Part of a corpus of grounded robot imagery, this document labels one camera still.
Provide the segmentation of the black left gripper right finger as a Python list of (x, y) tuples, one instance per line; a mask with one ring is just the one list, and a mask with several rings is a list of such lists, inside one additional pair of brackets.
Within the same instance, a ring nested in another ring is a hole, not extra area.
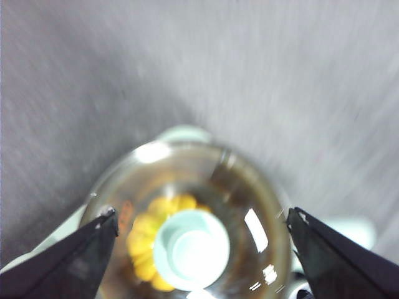
[(299, 207), (286, 220), (314, 298), (398, 298), (398, 265)]

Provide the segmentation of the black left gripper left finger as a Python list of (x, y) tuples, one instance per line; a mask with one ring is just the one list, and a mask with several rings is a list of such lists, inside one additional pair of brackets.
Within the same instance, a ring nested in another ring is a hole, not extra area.
[(95, 298), (108, 267), (118, 216), (110, 207), (41, 253), (1, 274), (1, 298)]

